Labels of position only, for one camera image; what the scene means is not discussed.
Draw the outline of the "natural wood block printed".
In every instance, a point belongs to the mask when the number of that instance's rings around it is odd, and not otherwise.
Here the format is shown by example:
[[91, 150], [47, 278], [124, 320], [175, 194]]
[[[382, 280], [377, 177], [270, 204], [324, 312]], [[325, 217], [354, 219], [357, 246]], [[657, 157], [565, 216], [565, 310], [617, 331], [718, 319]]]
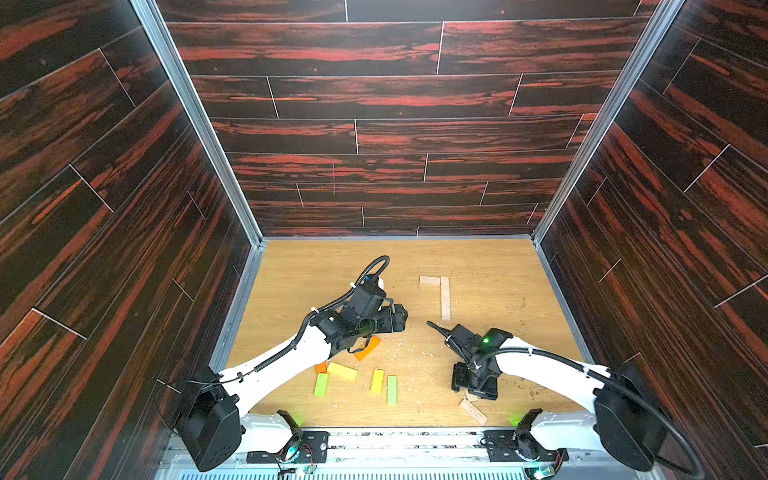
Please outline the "natural wood block printed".
[[441, 283], [441, 278], [433, 276], [420, 276], [419, 283], [421, 285], [439, 285]]

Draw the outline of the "natural wood block long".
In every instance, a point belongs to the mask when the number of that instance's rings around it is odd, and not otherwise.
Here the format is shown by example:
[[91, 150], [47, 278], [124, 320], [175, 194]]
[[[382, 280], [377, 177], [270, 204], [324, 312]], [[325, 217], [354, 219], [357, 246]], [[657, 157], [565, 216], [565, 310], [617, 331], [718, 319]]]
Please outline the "natural wood block long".
[[451, 315], [451, 297], [450, 297], [450, 279], [448, 276], [440, 277], [440, 302], [441, 302], [441, 320], [450, 322]]

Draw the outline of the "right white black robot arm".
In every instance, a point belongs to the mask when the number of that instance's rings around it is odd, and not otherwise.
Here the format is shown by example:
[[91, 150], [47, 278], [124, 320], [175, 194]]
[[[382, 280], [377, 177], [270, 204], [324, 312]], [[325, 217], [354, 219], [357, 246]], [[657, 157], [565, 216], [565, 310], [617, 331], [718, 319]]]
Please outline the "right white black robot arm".
[[527, 470], [526, 477], [547, 479], [559, 471], [568, 450], [576, 449], [606, 453], [638, 472], [661, 465], [691, 479], [704, 478], [698, 454], [628, 371], [575, 361], [496, 328], [485, 335], [462, 325], [438, 331], [460, 358], [453, 367], [454, 391], [495, 400], [499, 377], [510, 375], [582, 407], [564, 414], [531, 409], [513, 432], [486, 434], [481, 442], [491, 460], [511, 455], [538, 462], [540, 468]]

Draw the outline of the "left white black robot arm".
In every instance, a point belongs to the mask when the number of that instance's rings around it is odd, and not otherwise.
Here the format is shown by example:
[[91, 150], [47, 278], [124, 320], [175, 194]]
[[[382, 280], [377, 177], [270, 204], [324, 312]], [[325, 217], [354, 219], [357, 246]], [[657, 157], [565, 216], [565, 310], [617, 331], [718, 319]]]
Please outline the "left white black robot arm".
[[298, 332], [271, 350], [237, 366], [209, 367], [180, 379], [172, 422], [195, 467], [207, 472], [233, 454], [263, 451], [289, 457], [298, 449], [300, 428], [284, 410], [250, 415], [250, 410], [298, 374], [346, 351], [358, 354], [375, 336], [404, 331], [408, 313], [383, 288], [390, 258], [375, 258], [339, 298], [311, 309]]

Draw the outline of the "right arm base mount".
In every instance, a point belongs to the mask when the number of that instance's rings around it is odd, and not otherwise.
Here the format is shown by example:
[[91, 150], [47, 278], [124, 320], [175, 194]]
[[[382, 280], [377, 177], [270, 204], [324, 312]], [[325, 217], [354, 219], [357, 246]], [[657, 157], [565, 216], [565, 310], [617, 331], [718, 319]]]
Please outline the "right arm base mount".
[[544, 462], [567, 461], [565, 449], [545, 449], [528, 431], [486, 430], [480, 439], [491, 462]]

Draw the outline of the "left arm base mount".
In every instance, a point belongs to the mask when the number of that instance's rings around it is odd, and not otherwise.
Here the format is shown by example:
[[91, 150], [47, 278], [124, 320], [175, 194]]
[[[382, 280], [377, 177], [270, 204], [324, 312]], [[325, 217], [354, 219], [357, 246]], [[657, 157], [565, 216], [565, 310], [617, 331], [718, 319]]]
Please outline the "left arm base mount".
[[276, 453], [251, 451], [247, 453], [247, 464], [322, 464], [327, 460], [329, 431], [302, 431], [295, 434]]

